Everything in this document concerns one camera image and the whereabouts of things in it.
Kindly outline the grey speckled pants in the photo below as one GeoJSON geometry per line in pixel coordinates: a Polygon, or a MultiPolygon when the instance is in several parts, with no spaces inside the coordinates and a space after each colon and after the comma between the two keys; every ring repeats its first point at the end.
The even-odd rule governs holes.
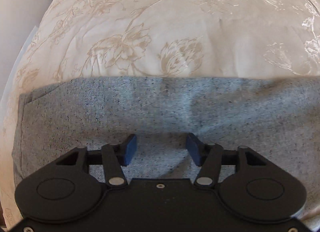
{"type": "Polygon", "coordinates": [[[128,178],[194,177],[188,133],[227,149],[247,146],[306,187],[306,224],[319,227],[319,78],[77,78],[22,92],[14,180],[75,147],[138,138],[128,178]]]}

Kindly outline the cream embroidered bedspread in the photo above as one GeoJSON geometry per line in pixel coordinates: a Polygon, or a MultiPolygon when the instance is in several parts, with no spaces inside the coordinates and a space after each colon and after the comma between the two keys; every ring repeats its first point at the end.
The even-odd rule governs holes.
{"type": "Polygon", "coordinates": [[[1,101],[1,204],[24,91],[77,78],[319,78],[319,0],[53,0],[1,101]]]}

